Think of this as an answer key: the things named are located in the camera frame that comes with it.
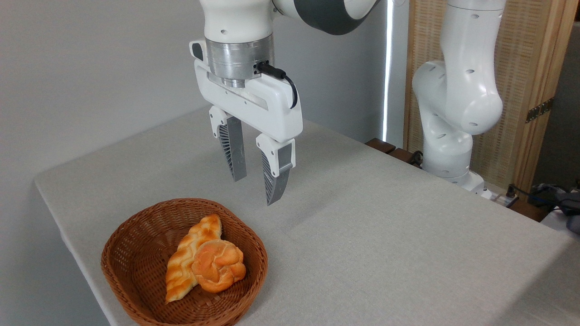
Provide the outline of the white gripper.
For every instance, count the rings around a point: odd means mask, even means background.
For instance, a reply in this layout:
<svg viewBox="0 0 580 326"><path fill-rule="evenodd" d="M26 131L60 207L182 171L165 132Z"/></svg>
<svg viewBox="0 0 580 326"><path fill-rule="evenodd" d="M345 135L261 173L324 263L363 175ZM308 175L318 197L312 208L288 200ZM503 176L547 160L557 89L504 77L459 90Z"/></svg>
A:
<svg viewBox="0 0 580 326"><path fill-rule="evenodd" d="M303 131L302 109L292 107L292 87L285 81L262 74L246 80L244 87L230 87L214 76L205 62L195 59L199 91L212 106L212 134L220 142L235 182L247 176L242 122L262 134L261 150L266 202L282 198L290 170L296 167L295 139Z"/></svg>

